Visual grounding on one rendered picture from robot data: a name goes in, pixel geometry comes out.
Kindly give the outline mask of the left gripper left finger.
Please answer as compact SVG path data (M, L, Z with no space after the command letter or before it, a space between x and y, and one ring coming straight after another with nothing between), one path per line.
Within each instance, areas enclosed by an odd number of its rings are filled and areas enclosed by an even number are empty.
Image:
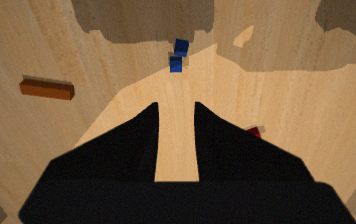
M155 181L158 140L159 107L153 102L134 118L52 159L36 184L71 179Z

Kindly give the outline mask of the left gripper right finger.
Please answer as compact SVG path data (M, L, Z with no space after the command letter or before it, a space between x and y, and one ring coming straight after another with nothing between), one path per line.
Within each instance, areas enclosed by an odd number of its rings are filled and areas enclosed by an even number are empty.
M220 118L201 102L195 102L194 133L199 181L315 181L300 157Z

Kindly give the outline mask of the orange rod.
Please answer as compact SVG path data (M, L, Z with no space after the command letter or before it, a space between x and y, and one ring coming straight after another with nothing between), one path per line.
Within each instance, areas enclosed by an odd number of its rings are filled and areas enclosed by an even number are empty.
M22 94L47 98L72 100L75 95L74 85L24 79L19 83Z

